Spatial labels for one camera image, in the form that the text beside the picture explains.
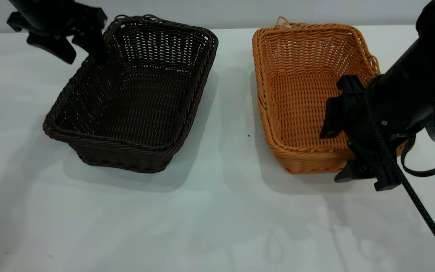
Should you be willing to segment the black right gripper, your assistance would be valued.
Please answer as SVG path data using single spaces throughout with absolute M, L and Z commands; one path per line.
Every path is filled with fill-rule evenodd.
M 355 158 L 346 162 L 335 177 L 336 183 L 376 178 L 376 191 L 391 190 L 399 185 L 390 157 L 382 150 L 367 113 L 366 90 L 357 75 L 344 75 L 336 83 L 342 91 L 326 101 L 325 120 L 320 138 L 336 138 L 343 131 Z

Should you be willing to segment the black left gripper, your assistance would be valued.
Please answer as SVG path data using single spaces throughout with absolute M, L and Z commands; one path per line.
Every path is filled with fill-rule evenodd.
M 17 32 L 30 32 L 26 43 L 40 48 L 67 64 L 72 64 L 76 51 L 67 38 L 83 48 L 98 63 L 108 59 L 108 48 L 101 29 L 107 16 L 100 7 L 81 4 L 74 0 L 11 0 L 17 9 L 7 24 Z

